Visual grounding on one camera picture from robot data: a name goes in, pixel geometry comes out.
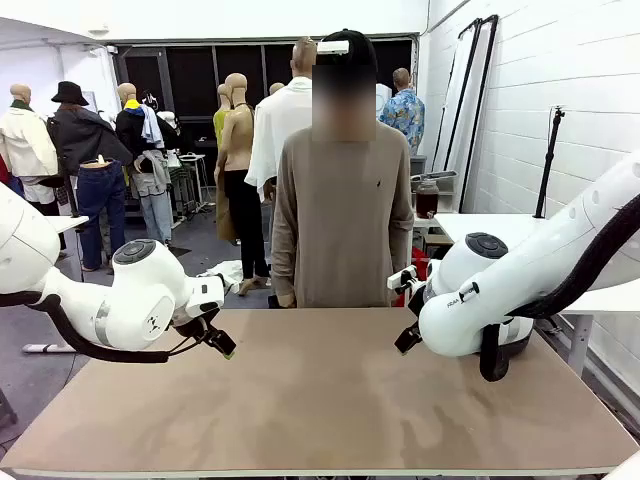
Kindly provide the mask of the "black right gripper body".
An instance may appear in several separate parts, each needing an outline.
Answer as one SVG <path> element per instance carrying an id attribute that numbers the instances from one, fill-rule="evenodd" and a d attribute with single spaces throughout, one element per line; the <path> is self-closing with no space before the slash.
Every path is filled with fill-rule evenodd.
<path id="1" fill-rule="evenodd" d="M 412 294 L 408 303 L 408 309 L 415 315 L 415 322 L 409 327 L 410 330 L 418 329 L 419 317 L 420 317 L 421 311 L 425 303 L 429 300 L 430 296 L 431 296 L 430 285 L 421 285 Z"/>

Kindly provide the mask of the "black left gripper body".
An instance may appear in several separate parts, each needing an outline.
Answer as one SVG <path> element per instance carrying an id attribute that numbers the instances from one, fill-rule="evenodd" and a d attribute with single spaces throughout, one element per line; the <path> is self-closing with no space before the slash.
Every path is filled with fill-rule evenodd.
<path id="1" fill-rule="evenodd" d="M 173 323 L 173 328 L 185 338 L 192 338 L 196 342 L 213 345 L 217 336 L 217 329 L 213 326 L 213 319 L 219 312 L 220 308 L 216 307 L 202 313 L 196 318 L 189 318 L 187 322 L 182 325 Z"/>

